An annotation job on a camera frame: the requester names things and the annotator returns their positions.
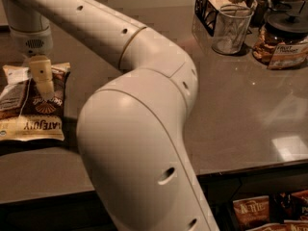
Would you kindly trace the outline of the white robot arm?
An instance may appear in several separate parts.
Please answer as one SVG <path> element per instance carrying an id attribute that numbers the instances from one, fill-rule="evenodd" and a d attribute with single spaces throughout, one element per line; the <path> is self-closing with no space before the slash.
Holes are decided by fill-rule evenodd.
<path id="1" fill-rule="evenodd" d="M 183 143 L 197 96 L 191 57 L 155 30 L 94 0 L 9 0 L 11 28 L 43 15 L 124 75 L 84 105 L 77 142 L 118 231 L 219 231 Z"/>

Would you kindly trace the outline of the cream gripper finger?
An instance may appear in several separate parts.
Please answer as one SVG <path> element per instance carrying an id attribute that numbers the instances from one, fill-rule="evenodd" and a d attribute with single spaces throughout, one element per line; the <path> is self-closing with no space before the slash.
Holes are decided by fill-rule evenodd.
<path id="1" fill-rule="evenodd" d="M 40 96 L 51 100 L 54 97 L 51 61 L 44 55 L 36 55 L 30 58 L 29 67 Z"/>

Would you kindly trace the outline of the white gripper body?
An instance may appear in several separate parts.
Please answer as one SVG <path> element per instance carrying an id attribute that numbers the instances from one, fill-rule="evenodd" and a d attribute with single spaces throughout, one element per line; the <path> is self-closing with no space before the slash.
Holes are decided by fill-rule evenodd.
<path id="1" fill-rule="evenodd" d="M 53 48 L 50 23 L 16 0 L 2 0 L 13 43 L 25 57 L 49 55 Z"/>

